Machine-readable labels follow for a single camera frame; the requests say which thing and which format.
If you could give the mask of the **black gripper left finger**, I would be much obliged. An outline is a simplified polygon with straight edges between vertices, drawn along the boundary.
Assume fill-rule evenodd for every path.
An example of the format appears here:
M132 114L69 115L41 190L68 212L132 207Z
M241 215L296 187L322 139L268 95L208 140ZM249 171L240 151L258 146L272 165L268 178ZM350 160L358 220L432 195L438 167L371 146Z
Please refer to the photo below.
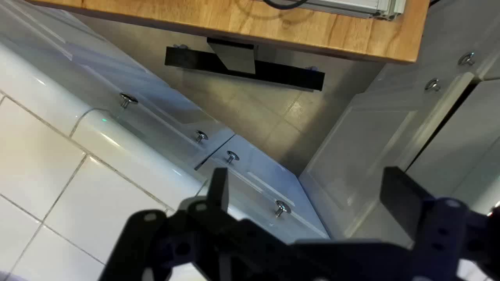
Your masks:
M227 168L218 167L213 171L213 178L210 182L207 199L211 206L215 206L221 210L229 209L230 192L229 192L229 170Z

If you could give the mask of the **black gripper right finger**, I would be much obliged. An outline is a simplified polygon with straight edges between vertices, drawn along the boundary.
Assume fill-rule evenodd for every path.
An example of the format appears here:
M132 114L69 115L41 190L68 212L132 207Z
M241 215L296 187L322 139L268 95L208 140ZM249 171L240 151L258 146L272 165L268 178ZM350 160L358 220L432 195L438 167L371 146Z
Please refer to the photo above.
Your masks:
M383 170L380 199L404 231L422 242L427 234L427 218L435 196L400 167Z

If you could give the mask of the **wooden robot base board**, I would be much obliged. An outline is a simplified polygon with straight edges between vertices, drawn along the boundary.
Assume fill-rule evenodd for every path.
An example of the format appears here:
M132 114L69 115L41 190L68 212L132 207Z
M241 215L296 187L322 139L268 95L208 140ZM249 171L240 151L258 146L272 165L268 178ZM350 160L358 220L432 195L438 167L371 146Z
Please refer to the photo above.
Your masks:
M315 9L279 11L261 0L29 0L77 14L319 54L413 64L429 0L408 0L394 20Z

